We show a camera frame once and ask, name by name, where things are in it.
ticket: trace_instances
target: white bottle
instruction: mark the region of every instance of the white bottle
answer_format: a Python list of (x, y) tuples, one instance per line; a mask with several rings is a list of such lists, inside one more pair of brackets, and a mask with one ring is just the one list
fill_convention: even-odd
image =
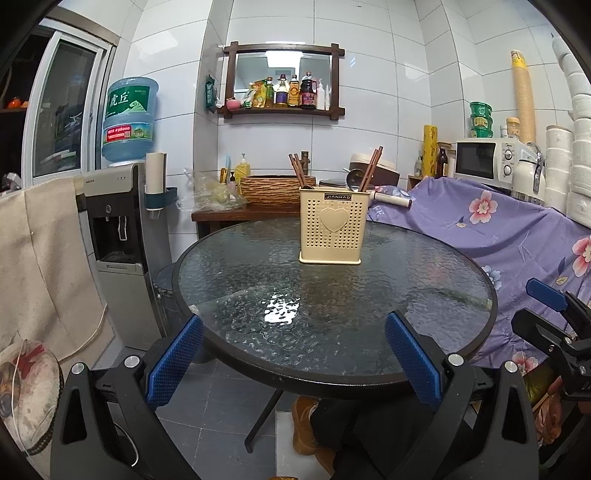
[(331, 91), (329, 89), (329, 86), (326, 86), (326, 91), (324, 93), (324, 110), (330, 110), (330, 94)]
[(318, 82), (318, 88), (316, 89), (316, 110), (324, 110), (324, 103), (326, 101), (326, 95), (324, 93), (324, 87), (322, 86), (322, 79)]

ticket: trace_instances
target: brown shoe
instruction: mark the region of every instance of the brown shoe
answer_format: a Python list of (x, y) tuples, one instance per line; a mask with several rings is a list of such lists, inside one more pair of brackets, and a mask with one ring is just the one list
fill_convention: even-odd
[(291, 416), (294, 420), (294, 450), (300, 455), (314, 455), (318, 443), (310, 424), (310, 409), (318, 403), (311, 397), (298, 397), (291, 406)]
[(334, 450), (319, 447), (316, 449), (314, 455), (316, 456), (316, 460), (318, 460), (318, 463), (322, 465), (322, 468), (324, 470), (326, 470), (331, 476), (335, 474), (333, 462), (335, 461), (336, 452)]

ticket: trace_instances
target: black table rim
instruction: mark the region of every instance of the black table rim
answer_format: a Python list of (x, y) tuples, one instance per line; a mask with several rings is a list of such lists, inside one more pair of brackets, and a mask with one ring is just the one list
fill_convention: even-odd
[[(266, 222), (269, 220), (254, 220), (257, 222)], [(216, 235), (219, 232), (228, 230), (230, 228), (236, 228), (238, 225), (243, 225), (243, 222), (237, 225), (231, 225), (226, 228), (217, 230), (210, 233), (207, 236), (197, 240), (193, 245), (187, 248), (180, 258), (174, 264), (173, 271), (173, 294), (174, 299), (177, 302), (181, 312), (186, 317), (193, 315), (189, 310), (183, 296), (180, 292), (178, 285), (178, 274), (180, 266), (187, 254), (196, 248), (201, 242), (209, 238), (212, 235)], [(489, 316), (486, 325), (481, 332), (472, 340), (468, 345), (462, 348), (459, 353), (464, 358), (470, 358), (476, 351), (482, 346), (486, 338), (489, 336), (495, 321), (498, 308), (498, 301), (496, 297), (496, 291), (491, 279), (486, 275), (482, 267), (474, 262), (473, 259), (460, 252), (455, 247), (433, 237), (426, 235), (425, 233), (416, 232), (409, 228), (404, 228), (398, 225), (390, 225), (388, 223), (382, 223), (383, 225), (389, 225), (393, 228), (399, 228), (401, 230), (418, 233), (429, 237), (441, 244), (447, 245), (449, 248), (458, 252), (461, 256), (466, 258), (472, 263), (477, 270), (482, 271), (482, 275), (486, 277), (489, 284), (492, 297), (492, 308), (491, 315)], [(304, 372), (289, 367), (280, 367), (274, 365), (271, 362), (262, 360), (250, 353), (247, 353), (231, 343), (225, 341), (220, 336), (213, 333), (207, 326), (205, 326), (205, 342), (204, 345), (212, 354), (220, 359), (224, 364), (233, 368), (247, 377), (252, 378), (260, 383), (269, 385), (270, 387), (277, 388), (280, 390), (286, 390), (300, 395), (310, 395), (321, 398), (340, 398), (343, 400), (361, 400), (370, 398), (380, 398), (388, 394), (406, 393), (411, 391), (409, 382), (404, 373), (397, 374), (386, 374), (386, 375), (332, 375), (332, 374), (321, 374), (317, 372)]]

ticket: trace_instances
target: utensil holder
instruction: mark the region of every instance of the utensil holder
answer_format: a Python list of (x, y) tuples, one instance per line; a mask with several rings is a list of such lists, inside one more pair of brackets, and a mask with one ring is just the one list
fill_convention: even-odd
[(368, 192), (300, 189), (300, 262), (359, 265), (368, 205)]

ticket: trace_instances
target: spoon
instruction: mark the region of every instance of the spoon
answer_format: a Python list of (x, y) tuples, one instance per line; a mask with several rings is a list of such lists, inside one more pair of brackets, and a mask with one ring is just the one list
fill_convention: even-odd
[[(358, 192), (361, 186), (361, 181), (365, 172), (358, 168), (354, 168), (347, 174), (347, 186), (350, 191)], [(398, 205), (401, 207), (410, 208), (413, 204), (412, 200), (395, 197), (393, 195), (386, 195), (385, 193), (377, 193), (376, 191), (369, 192), (369, 201), (373, 202), (377, 200), (379, 202), (391, 203), (392, 205)]]

